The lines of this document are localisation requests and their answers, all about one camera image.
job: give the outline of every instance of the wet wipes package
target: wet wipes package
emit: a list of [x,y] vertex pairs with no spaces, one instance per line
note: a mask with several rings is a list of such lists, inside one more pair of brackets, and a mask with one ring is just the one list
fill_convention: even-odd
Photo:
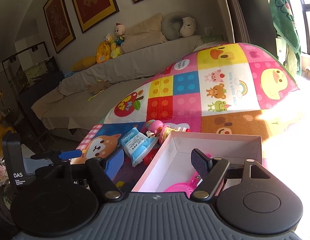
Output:
[[132,128],[120,140],[125,153],[132,160],[133,167],[142,162],[143,158],[151,151],[157,141],[158,137],[148,138],[140,133],[136,127]]

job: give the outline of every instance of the brown stuffed animal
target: brown stuffed animal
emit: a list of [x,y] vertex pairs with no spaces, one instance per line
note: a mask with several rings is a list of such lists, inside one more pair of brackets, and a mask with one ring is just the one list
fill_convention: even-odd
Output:
[[99,80],[95,85],[88,85],[88,91],[93,95],[97,95],[99,92],[109,88],[111,84],[107,81]]

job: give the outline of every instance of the metal screw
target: metal screw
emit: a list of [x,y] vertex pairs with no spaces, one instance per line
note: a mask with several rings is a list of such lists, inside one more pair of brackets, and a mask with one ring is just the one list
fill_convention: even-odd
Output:
[[109,199],[117,199],[120,197],[120,193],[118,191],[107,191],[105,197]]
[[194,196],[195,198],[205,199],[205,198],[208,198],[208,197],[209,197],[209,194],[208,194],[206,191],[204,191],[204,190],[199,190],[199,191],[195,191],[195,192],[193,193],[193,196]]

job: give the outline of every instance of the pink cardboard box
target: pink cardboard box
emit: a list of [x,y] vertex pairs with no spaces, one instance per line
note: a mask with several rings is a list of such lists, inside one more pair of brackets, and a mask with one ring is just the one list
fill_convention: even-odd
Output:
[[260,136],[173,131],[132,191],[163,192],[175,183],[188,182],[195,173],[191,164],[194,148],[234,164],[243,164],[246,159],[262,164]]

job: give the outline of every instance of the pink gingham pattern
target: pink gingham pattern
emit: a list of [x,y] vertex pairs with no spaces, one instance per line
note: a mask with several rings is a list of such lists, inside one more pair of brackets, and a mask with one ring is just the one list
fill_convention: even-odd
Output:
[[96,133],[102,128],[103,124],[99,123],[95,125],[89,133],[86,135],[86,137],[82,140],[82,142],[78,145],[76,149],[79,149],[81,151],[85,150],[89,142],[92,140],[92,138],[96,135]]

